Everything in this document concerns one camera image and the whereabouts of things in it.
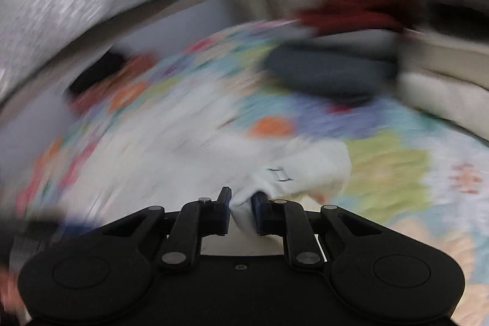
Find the colorful floral bedspread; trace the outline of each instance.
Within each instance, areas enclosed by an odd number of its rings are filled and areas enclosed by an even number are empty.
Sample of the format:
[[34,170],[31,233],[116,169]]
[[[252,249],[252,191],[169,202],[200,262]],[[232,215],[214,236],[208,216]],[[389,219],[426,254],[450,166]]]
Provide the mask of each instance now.
[[353,174],[344,194],[309,195],[335,203],[453,256],[468,286],[454,319],[489,326],[489,149],[446,124],[380,97],[347,108],[289,92],[260,71],[277,46],[267,32],[285,21],[260,22],[212,35],[161,61],[98,104],[36,162],[16,208],[29,213],[55,204],[76,182],[106,132],[162,101],[186,76],[218,71],[237,95],[239,113],[226,128],[260,137],[333,137],[346,141]]

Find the yellow-green flower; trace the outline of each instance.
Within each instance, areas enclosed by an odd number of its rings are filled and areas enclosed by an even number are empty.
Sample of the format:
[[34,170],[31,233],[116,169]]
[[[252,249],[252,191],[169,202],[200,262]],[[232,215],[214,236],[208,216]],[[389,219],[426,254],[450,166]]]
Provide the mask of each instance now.
[[403,147],[400,137],[390,130],[346,144],[353,169],[345,192],[360,197],[355,211],[383,223],[429,204],[427,187],[421,183],[429,166],[426,151]]

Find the bed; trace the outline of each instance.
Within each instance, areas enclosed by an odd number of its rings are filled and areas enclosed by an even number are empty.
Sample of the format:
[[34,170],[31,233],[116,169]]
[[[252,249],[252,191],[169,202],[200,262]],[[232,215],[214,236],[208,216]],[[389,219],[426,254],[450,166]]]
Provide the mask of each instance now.
[[261,60],[284,24],[232,27],[160,61],[53,142],[10,205],[98,223],[150,205],[174,211],[298,140],[336,138],[353,167],[344,192],[293,199],[336,204],[453,256],[467,280],[454,320],[489,324],[489,149],[388,96],[348,108],[281,87]]

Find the silver screw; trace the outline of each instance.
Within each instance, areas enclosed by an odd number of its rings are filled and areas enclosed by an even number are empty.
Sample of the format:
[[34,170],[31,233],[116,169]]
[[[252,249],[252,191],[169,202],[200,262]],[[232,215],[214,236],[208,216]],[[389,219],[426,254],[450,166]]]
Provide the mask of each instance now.
[[187,260],[187,256],[180,252],[165,253],[161,257],[161,261],[163,261],[165,264],[170,265],[182,264],[185,260]]
[[301,264],[312,265],[316,264],[321,260],[319,254],[313,252],[302,252],[297,255],[297,261]]

